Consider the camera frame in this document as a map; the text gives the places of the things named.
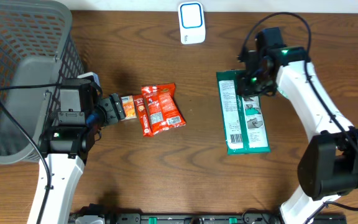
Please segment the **orange Kleenex tissue pack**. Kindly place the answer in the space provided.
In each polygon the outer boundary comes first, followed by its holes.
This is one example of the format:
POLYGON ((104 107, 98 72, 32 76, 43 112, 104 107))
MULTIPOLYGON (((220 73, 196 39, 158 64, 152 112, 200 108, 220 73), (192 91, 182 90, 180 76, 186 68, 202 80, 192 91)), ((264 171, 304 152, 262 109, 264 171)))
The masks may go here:
POLYGON ((125 120, 136 118, 135 104, 132 95, 121 97, 122 106, 125 112, 125 120))

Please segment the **red candy bar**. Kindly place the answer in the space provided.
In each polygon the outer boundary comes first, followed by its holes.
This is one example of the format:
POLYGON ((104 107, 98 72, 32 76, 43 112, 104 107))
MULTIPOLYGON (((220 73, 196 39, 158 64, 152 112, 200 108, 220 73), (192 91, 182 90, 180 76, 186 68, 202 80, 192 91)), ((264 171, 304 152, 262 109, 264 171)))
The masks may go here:
POLYGON ((151 129, 151 125, 149 122, 149 117, 147 114, 143 96, 142 95, 134 95, 133 99, 134 99, 137 117, 138 117, 140 124, 142 126, 143 136, 144 137, 153 137, 154 134, 151 129))

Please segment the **green 3M gloves package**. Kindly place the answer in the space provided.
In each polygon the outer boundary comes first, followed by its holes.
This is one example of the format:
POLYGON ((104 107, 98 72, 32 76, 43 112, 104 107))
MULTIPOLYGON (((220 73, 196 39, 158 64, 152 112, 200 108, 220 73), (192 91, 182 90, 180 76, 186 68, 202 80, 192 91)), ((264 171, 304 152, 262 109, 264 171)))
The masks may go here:
POLYGON ((260 154, 271 151, 258 96, 237 94, 238 75, 242 70, 217 72, 219 100, 227 153, 260 154))

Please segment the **red snack bag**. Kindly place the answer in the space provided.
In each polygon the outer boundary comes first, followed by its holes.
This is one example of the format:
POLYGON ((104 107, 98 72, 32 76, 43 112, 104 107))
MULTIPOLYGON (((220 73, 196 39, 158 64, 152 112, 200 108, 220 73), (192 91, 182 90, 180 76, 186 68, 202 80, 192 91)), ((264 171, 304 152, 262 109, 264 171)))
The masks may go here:
POLYGON ((175 89, 174 83, 143 86, 141 89, 149 109, 153 135, 186 125, 186 121, 173 100, 175 89))

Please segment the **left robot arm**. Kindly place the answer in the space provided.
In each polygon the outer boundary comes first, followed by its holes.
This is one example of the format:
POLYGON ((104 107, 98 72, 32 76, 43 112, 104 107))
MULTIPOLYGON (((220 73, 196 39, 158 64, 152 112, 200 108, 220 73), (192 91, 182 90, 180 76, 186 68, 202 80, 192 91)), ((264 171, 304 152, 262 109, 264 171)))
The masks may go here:
POLYGON ((57 123, 47 124, 40 136, 41 158, 37 190, 28 223, 67 223, 76 186, 88 153, 101 128, 125 118, 117 94, 103 97, 99 78, 85 73, 60 87, 57 123))

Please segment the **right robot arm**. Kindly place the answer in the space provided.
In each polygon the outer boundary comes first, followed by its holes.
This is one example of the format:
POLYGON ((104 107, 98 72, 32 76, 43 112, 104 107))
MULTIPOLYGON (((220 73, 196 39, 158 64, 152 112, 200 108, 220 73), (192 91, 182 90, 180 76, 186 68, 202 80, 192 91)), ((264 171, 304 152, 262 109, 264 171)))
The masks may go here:
POLYGON ((246 71, 237 77, 237 92, 279 92, 296 111, 309 143, 297 168, 299 186, 280 216, 282 223, 312 223, 323 208, 358 189, 358 128, 330 99, 306 49, 285 44, 278 27, 260 31, 255 44, 239 56, 246 71))

